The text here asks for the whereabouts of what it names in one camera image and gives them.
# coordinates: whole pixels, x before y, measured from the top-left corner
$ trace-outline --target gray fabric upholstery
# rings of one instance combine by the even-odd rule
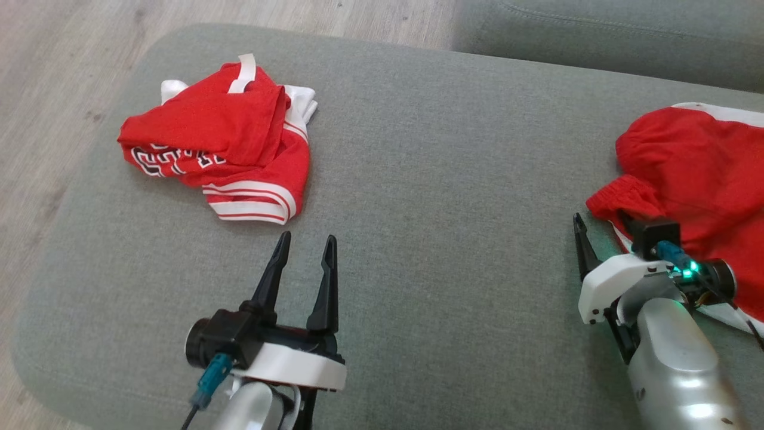
[[[764,93],[764,3],[460,0],[455,49]]]
[[[247,52],[319,101],[277,305],[304,324],[335,234],[349,375],[319,395],[317,429],[639,428],[607,327],[578,316],[572,215],[618,175],[613,142],[640,114],[763,110],[764,96],[215,24],[145,55],[66,193],[14,351],[38,399],[96,429],[180,426],[200,375],[183,356],[189,326],[251,294],[283,228],[216,219],[199,190],[125,164],[115,137],[159,103],[161,80],[196,82]],[[616,252],[589,223],[601,255]],[[764,421],[753,339],[701,326]]]

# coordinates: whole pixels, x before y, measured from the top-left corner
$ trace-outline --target white stripe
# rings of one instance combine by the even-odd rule
[[[202,193],[214,196],[263,197],[271,200],[273,202],[272,204],[278,205],[281,208],[281,213],[285,213],[284,218],[289,219],[295,215],[294,213],[290,212],[290,209],[287,206],[287,203],[284,201],[283,197],[272,193],[264,193],[263,191],[217,191],[205,189],[202,189]]]
[[[227,193],[226,191],[230,190],[249,190],[249,191],[237,191],[234,193]],[[271,184],[270,182],[260,182],[260,181],[237,181],[237,182],[231,182],[230,184],[223,185],[221,187],[216,187],[214,184],[207,184],[202,188],[202,192],[204,194],[226,194],[226,195],[256,195],[257,197],[270,197],[273,198],[272,194],[249,194],[249,193],[256,193],[257,191],[269,191],[273,194],[276,194],[277,196],[280,196],[283,198],[284,202],[289,207],[290,212],[290,218],[294,217],[297,212],[297,202],[294,200],[294,197],[292,196],[292,193],[290,193],[289,190],[286,188]]]
[[[248,83],[254,80],[254,75],[257,73],[257,63],[254,62],[254,55],[239,55],[239,61],[241,62],[239,76],[231,82],[231,86],[228,88],[228,94],[243,93],[244,88]]]
[[[618,237],[618,240],[620,240],[620,242],[623,244],[623,247],[625,247],[628,252],[631,252],[632,241],[616,228],[616,225],[613,224],[613,221],[610,221],[610,225],[613,226],[613,231],[616,232],[616,236]]]
[[[264,201],[222,201],[210,203],[209,206],[220,216],[259,213],[283,218],[283,220],[276,220],[274,218],[264,217],[280,224],[284,224],[287,219],[287,212],[284,210],[284,207],[279,204]]]
[[[713,116],[718,121],[735,121],[753,127],[764,127],[764,113],[761,112],[714,106],[706,103],[678,103],[672,107],[699,110]]]
[[[289,130],[291,132],[297,133],[297,135],[299,135],[301,138],[303,138],[305,143],[308,143],[308,135],[303,130],[298,129],[297,127],[292,127],[289,124],[284,124],[284,129],[285,130]]]
[[[258,217],[257,215],[247,215],[246,217],[232,217],[232,216],[226,216],[226,215],[218,215],[218,218],[224,221],[264,221],[266,223],[274,223],[280,226],[287,223],[286,221],[277,220],[276,218]]]

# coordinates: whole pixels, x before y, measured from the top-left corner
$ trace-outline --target blue cable connector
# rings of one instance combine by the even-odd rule
[[[196,393],[191,396],[189,402],[191,403],[191,413],[186,417],[186,421],[183,423],[181,430],[187,430],[191,424],[191,420],[197,411],[203,411],[207,409],[209,403],[212,401],[212,395],[215,394],[215,390],[218,389],[220,384],[223,383],[226,377],[228,377],[231,369],[233,369],[234,363],[231,357],[224,353],[218,353],[212,358],[202,377],[199,378],[199,382],[196,384]]]
[[[679,269],[691,269],[694,261],[688,256],[685,251],[669,242],[668,240],[662,240],[656,245],[656,256],[661,260],[665,260],[675,265]]]

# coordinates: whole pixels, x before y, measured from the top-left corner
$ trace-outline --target seam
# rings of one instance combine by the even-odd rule
[[[711,37],[708,35],[695,34],[695,33],[690,33],[687,31],[676,31],[676,30],[669,30],[666,28],[646,27],[642,25],[628,24],[626,22],[605,21],[605,20],[600,20],[595,18],[583,18],[583,17],[575,17],[575,16],[549,14],[545,12],[533,11],[527,8],[522,8],[510,2],[497,1],[497,4],[503,7],[504,9],[506,9],[508,12],[513,13],[515,15],[520,15],[523,18],[533,19],[536,21],[544,21],[544,22],[549,22],[553,24],[573,24],[580,27],[589,27],[589,28],[594,28],[598,30],[619,31],[619,32],[631,33],[631,34],[644,34],[644,35],[654,36],[654,37],[666,37],[666,38],[693,37],[693,38],[705,39],[705,40],[734,42],[737,44],[745,44],[745,45],[751,45],[756,47],[764,46],[764,44],[753,43],[750,41],[741,41],[741,40],[727,38],[727,37]]]

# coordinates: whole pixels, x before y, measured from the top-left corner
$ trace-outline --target folded clothing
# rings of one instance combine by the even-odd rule
[[[625,174],[587,201],[591,212],[613,224],[627,249],[618,210],[678,221],[685,252],[727,261],[736,304],[764,329],[764,114],[681,103],[637,119],[616,153]],[[706,313],[748,330],[729,306]]]
[[[117,141],[145,174],[201,187],[223,220],[285,224],[303,207],[316,92],[239,59],[192,86],[162,82],[162,104],[127,118]]]

